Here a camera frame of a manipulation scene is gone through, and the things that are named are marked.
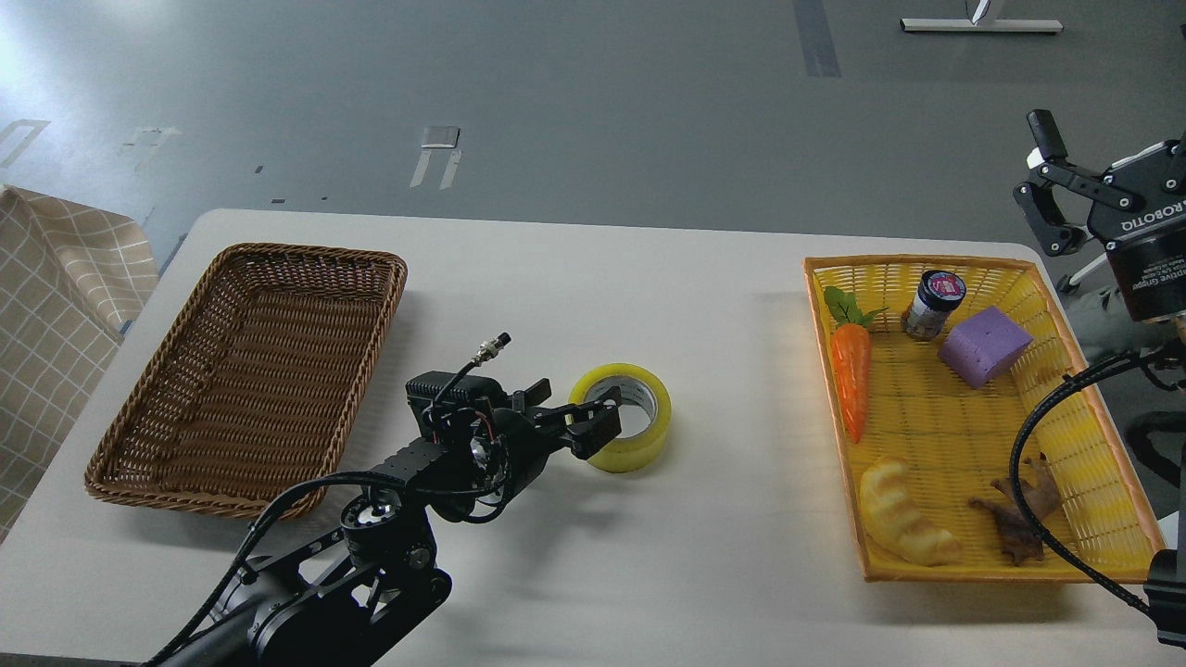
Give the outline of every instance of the checkered fabric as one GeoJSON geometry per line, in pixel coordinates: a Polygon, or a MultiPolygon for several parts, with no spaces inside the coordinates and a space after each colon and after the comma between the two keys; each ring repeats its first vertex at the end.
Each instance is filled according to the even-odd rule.
{"type": "Polygon", "coordinates": [[[155,286],[130,218],[0,191],[0,541],[155,286]]]}

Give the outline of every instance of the metal stand base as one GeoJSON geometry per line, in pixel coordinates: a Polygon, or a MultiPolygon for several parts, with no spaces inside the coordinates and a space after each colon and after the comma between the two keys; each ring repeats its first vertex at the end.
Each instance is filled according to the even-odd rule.
{"type": "Polygon", "coordinates": [[[969,19],[901,19],[901,28],[906,32],[1042,32],[1058,34],[1063,32],[1059,21],[997,19],[971,23],[969,19]]]}
{"type": "Polygon", "coordinates": [[[1005,0],[980,0],[976,7],[964,6],[967,19],[901,19],[901,28],[906,32],[1063,32],[1063,24],[1058,21],[1001,19],[1005,0]]]}

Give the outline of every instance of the orange carrot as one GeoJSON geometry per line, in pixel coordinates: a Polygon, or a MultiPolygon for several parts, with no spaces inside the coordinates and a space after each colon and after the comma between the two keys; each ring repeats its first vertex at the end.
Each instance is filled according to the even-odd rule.
{"type": "Polygon", "coordinates": [[[865,423],[869,418],[869,366],[873,342],[869,324],[886,309],[862,313],[856,307],[856,294],[836,287],[825,287],[824,303],[840,326],[831,335],[831,369],[840,395],[840,414],[854,443],[861,442],[865,423]]]}

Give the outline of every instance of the purple foam cube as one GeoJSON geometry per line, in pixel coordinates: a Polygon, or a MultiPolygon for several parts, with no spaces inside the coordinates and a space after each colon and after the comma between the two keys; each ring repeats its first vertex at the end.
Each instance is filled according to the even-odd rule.
{"type": "Polygon", "coordinates": [[[939,358],[980,389],[1008,370],[1033,339],[1000,309],[988,306],[951,329],[939,358]]]}

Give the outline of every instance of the packing tape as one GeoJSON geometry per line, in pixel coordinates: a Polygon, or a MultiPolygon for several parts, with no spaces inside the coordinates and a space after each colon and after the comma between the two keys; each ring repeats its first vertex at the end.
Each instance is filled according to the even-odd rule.
{"type": "Polygon", "coordinates": [[[671,423],[671,398],[659,379],[645,368],[630,363],[607,363],[585,374],[569,402],[582,404],[595,399],[610,387],[621,388],[621,402],[638,406],[650,418],[640,432],[614,440],[589,458],[589,463],[606,472],[638,470],[663,451],[667,430],[671,423]]]}

